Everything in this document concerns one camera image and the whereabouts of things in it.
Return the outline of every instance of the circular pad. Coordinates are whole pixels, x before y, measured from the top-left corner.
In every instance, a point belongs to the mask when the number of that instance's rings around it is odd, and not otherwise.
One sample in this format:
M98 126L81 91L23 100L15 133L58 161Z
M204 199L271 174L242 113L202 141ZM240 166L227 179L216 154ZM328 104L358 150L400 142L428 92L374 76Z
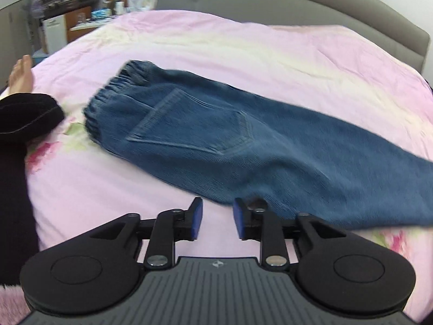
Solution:
M55 279L68 285L90 282L101 272L101 263L89 256L67 256L57 260L51 269Z
M300 259L296 279L313 301L347 316L401 311L415 286L404 257L357 236L322 239Z
M368 283L379 280L385 273L383 264L365 255L347 255L334 263L334 270L347 281Z
M80 316L125 299L139 281L139 265L110 240L74 239L32 257L20 280L26 300L48 314Z

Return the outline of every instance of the wooden cabinet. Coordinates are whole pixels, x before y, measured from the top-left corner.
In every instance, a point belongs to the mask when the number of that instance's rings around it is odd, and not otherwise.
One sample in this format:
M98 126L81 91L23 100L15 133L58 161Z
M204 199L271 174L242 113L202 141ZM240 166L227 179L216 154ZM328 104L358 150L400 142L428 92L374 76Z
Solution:
M89 29L83 29L79 31L71 31L70 29L75 27L77 25L78 21L78 14L84 13L86 15L86 18L92 17L92 9L90 6L80 8L79 10L68 12L64 15L65 21L66 21L66 39L68 43L73 42L74 40L77 40L79 37L90 33L92 30Z

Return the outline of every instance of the logo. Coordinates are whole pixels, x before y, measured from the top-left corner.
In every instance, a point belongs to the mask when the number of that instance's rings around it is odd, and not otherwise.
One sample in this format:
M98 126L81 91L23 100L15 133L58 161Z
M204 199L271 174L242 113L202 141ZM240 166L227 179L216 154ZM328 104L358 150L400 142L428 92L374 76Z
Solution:
M224 263L221 260L217 260L217 261L214 261L211 265L216 267L217 269L219 269L220 267L224 266Z

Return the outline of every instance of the pant leg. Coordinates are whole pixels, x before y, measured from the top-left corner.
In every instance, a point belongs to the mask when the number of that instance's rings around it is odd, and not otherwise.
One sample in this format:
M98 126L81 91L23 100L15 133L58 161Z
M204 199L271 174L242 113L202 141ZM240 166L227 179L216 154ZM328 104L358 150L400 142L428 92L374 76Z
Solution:
M25 143L64 118L44 94L14 94L0 101L0 284L18 285L24 263L39 251L25 178Z

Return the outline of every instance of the jeans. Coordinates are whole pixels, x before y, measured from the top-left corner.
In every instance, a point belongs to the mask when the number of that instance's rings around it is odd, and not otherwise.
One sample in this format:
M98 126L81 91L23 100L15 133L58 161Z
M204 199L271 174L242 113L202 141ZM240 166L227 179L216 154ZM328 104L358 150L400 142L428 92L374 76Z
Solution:
M84 114L109 152L218 203L351 229L433 223L433 163L315 111L130 61Z

